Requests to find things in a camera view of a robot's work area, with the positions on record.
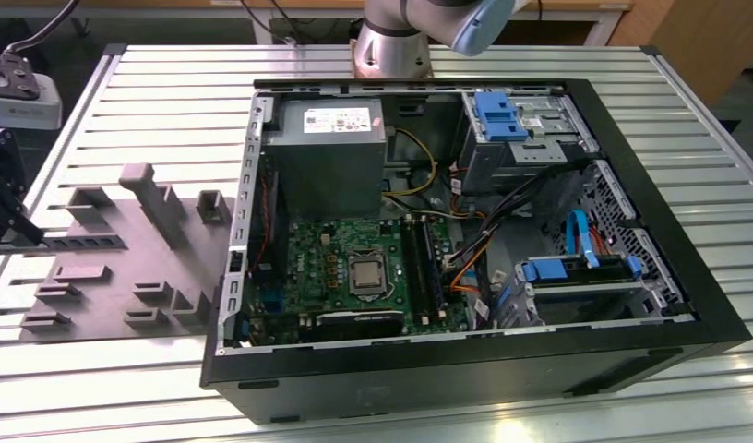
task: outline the motherboard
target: motherboard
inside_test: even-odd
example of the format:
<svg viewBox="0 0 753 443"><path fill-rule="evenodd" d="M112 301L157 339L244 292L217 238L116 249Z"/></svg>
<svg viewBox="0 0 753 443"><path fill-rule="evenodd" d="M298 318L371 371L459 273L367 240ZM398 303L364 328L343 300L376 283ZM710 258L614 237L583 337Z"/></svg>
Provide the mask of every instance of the motherboard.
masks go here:
<svg viewBox="0 0 753 443"><path fill-rule="evenodd" d="M464 302L442 286L452 248L444 219L294 223L287 281L259 288L252 321L272 344L467 330Z"/></svg>

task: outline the slotted aluminum surface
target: slotted aluminum surface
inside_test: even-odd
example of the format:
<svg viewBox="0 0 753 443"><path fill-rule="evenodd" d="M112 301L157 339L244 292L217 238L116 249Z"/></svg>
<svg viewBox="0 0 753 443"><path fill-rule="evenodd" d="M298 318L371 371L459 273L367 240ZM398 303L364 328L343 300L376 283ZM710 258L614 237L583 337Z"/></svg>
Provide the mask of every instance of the slotted aluminum surface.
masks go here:
<svg viewBox="0 0 753 443"><path fill-rule="evenodd" d="M594 82L753 334L753 164L664 59L576 47L495 48L474 59L439 48L432 59L438 78ZM346 78L350 70L344 46L132 46L107 57L29 197L35 222L64 232L75 186L131 198L112 186L127 162L152 162L180 197L211 187L233 197L252 80ZM0 265L8 441L753 441L753 341L614 395L259 427L199 388L203 337L19 345L52 259Z"/></svg>

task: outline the power supply label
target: power supply label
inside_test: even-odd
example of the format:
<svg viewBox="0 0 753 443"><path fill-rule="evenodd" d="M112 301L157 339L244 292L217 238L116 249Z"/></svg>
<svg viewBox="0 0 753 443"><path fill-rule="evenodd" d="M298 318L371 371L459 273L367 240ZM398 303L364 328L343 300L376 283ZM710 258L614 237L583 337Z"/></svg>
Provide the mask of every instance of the power supply label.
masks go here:
<svg viewBox="0 0 753 443"><path fill-rule="evenodd" d="M372 130L368 108L310 109L303 117L306 134L370 132Z"/></svg>

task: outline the ram slot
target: ram slot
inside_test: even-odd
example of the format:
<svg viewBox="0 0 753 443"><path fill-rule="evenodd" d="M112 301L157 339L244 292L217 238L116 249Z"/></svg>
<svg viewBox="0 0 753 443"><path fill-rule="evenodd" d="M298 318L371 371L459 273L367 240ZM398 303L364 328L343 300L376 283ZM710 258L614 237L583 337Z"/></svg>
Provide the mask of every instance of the ram slot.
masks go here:
<svg viewBox="0 0 753 443"><path fill-rule="evenodd" d="M440 273L435 261L435 249L428 226L424 222L406 221L402 226L402 249L408 275L412 320L416 325L428 325L444 316L442 308Z"/></svg>

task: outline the wooden cabinet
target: wooden cabinet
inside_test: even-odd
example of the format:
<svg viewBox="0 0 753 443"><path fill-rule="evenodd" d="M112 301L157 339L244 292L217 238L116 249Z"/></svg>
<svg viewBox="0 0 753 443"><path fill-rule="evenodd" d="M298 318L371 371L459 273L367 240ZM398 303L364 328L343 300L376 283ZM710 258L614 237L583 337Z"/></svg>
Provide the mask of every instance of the wooden cabinet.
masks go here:
<svg viewBox="0 0 753 443"><path fill-rule="evenodd" d="M714 105L753 60L753 0L636 0L610 44L658 46Z"/></svg>

